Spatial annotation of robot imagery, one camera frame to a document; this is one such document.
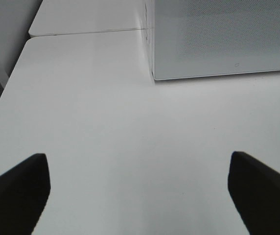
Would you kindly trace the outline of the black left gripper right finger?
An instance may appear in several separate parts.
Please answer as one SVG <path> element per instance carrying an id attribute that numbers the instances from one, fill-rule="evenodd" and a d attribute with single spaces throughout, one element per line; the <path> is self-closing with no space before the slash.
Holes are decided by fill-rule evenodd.
<path id="1" fill-rule="evenodd" d="M 280 173 L 240 151 L 231 155 L 228 191 L 251 235 L 280 235 Z"/>

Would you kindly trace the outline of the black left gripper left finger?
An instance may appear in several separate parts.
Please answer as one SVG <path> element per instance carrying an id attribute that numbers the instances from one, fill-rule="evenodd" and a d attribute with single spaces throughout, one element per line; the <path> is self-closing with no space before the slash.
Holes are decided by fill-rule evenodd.
<path id="1" fill-rule="evenodd" d="M 0 235 L 30 235 L 50 194 L 47 157 L 34 154 L 0 175 Z"/>

